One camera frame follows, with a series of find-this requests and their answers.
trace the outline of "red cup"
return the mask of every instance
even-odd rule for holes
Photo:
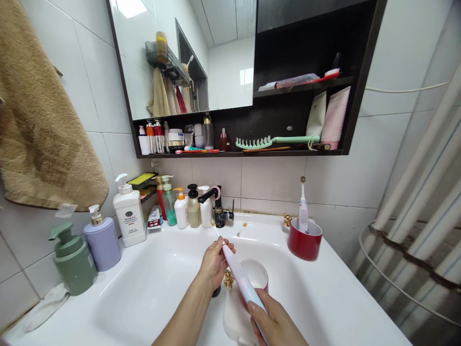
[[[288,248],[290,251],[305,260],[316,260],[322,241],[322,229],[309,220],[308,233],[298,230],[298,218],[291,221]]]
[[[269,276],[267,274],[264,266],[254,259],[244,259],[240,262],[243,272],[248,276],[251,285],[254,288],[262,288],[264,291],[269,293]],[[242,293],[239,291],[240,300],[242,301],[243,306],[248,311],[245,299],[243,298]]]

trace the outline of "faucet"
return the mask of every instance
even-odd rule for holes
[[[223,228],[228,220],[234,220],[234,201],[232,201],[232,211],[224,210],[221,204],[221,185],[218,188],[212,188],[207,193],[198,198],[199,203],[204,203],[208,198],[215,198],[215,224],[217,228]]]

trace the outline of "white electric toothbrush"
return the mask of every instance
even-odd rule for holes
[[[216,227],[213,227],[216,231],[216,234],[218,235],[218,238],[220,236],[218,230]],[[243,298],[245,299],[245,303],[248,304],[249,301],[254,302],[255,304],[259,305],[260,307],[263,308],[263,310],[267,313],[266,308],[264,307],[263,302],[258,296],[258,293],[256,293],[255,288],[250,282],[250,279],[248,279],[248,276],[243,272],[242,266],[240,263],[235,259],[234,253],[232,250],[227,246],[227,244],[222,241],[222,252],[224,252],[224,257],[226,258],[227,264],[230,267],[230,271],[232,272],[232,275],[234,276],[235,281],[237,281],[237,285],[239,286],[240,292],[242,293]],[[264,338],[264,341],[266,342],[267,346],[269,346],[269,341],[266,339],[266,336],[263,333],[263,330],[259,326],[258,322],[256,322],[259,331],[261,332],[261,335]]]
[[[309,214],[307,211],[306,197],[304,197],[304,183],[305,177],[301,177],[301,200],[299,201],[298,209],[298,230],[307,233],[309,230]]]

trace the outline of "white sink basin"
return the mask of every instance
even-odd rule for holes
[[[236,214],[236,221],[220,233],[235,244],[239,260],[255,259],[264,265],[269,293],[311,346],[410,345],[325,239],[317,261],[307,262],[288,250],[281,217]],[[36,331],[10,332],[6,338],[12,346],[150,345],[216,238],[211,228],[180,230],[164,224],[145,242],[124,249],[114,268],[100,274],[87,292],[71,297]],[[198,345],[236,345],[222,323],[225,290],[222,286],[211,300]]]

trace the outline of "cable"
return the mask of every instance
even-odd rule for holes
[[[362,250],[362,252],[364,253],[366,259],[371,263],[371,265],[378,271],[378,273],[383,277],[385,278],[392,286],[394,286],[400,293],[402,293],[404,296],[406,296],[409,300],[411,300],[413,303],[415,303],[416,305],[422,307],[424,310],[430,312],[431,314],[433,315],[436,315],[437,317],[445,320],[446,322],[450,323],[450,324],[453,324],[454,326],[458,327],[458,328],[461,328],[461,324],[453,321],[453,320],[450,320],[448,317],[445,317],[444,315],[442,314],[439,314],[437,311],[434,311],[432,310],[431,308],[427,307],[426,305],[424,304],[421,304],[419,301],[417,301],[416,299],[414,299],[411,295],[409,295],[408,293],[406,293],[404,290],[402,290],[400,287],[398,287],[391,279],[389,279],[379,268],[378,266],[373,262],[373,260],[370,258],[370,256],[368,256],[367,252],[365,251],[364,249],[364,245],[362,243],[362,236],[364,235],[364,232],[366,230],[368,230],[368,228],[372,225],[369,224],[368,227],[366,227],[360,234],[359,234],[359,244],[360,244],[360,249]]]
[[[416,92],[416,91],[424,91],[424,90],[434,89],[436,87],[444,86],[446,83],[447,82],[436,84],[436,85],[433,85],[433,86],[426,86],[424,88],[410,89],[410,90],[385,90],[385,89],[376,89],[376,88],[371,88],[371,87],[366,87],[365,90],[383,92],[383,93],[387,93],[387,94],[401,94],[401,93],[407,93],[407,92]]]

